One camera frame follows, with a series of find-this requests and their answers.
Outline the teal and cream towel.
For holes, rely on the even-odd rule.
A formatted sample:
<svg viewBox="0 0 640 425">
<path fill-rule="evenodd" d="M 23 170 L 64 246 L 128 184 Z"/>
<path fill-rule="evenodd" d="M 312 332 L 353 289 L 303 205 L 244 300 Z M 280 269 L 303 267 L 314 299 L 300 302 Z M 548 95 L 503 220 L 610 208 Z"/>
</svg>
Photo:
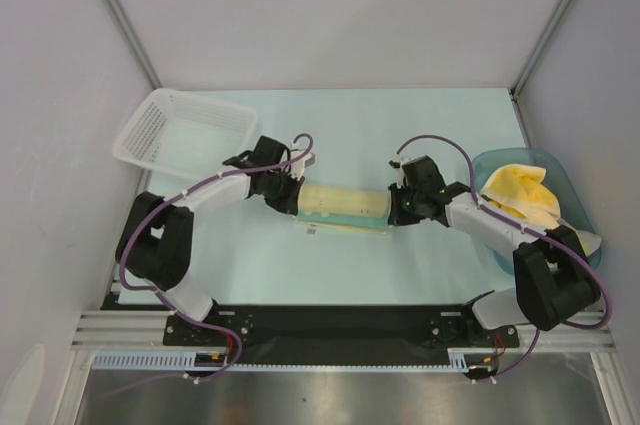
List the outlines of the teal and cream towel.
<svg viewBox="0 0 640 425">
<path fill-rule="evenodd" d="M 385 234 L 388 193 L 305 184 L 298 197 L 298 222 L 338 231 Z"/>
</svg>

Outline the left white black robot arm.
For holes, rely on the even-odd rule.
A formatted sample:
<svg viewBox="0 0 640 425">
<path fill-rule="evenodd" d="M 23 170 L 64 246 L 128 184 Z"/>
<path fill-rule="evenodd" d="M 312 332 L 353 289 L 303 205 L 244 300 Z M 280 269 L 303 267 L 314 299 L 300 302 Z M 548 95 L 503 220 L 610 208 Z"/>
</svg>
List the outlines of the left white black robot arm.
<svg viewBox="0 0 640 425">
<path fill-rule="evenodd" d="M 313 138 L 307 133 L 289 145 L 261 136 L 252 150 L 225 160 L 214 175 L 172 197 L 139 194 L 115 253 L 121 285 L 154 293 L 186 321 L 185 333 L 195 343 L 214 342 L 220 333 L 218 304 L 189 272 L 196 211 L 205 207 L 214 213 L 259 196 L 271 209 L 297 215 L 312 147 Z"/>
</svg>

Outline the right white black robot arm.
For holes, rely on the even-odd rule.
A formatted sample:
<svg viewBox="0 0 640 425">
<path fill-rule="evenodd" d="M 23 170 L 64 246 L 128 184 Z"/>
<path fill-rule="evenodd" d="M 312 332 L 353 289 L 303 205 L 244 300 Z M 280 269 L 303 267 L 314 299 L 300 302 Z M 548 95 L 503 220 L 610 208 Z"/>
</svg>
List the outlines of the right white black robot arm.
<svg viewBox="0 0 640 425">
<path fill-rule="evenodd" d="M 389 225 L 434 221 L 480 240 L 512 263 L 514 287 L 475 299 L 473 314 L 460 322 L 469 345 L 486 345 L 506 325 L 550 331 L 600 300 L 601 287 L 585 269 L 588 262 L 572 229 L 532 226 L 503 214 L 469 186 L 447 185 L 428 156 L 396 158 L 390 166 L 399 178 L 389 186 Z"/>
</svg>

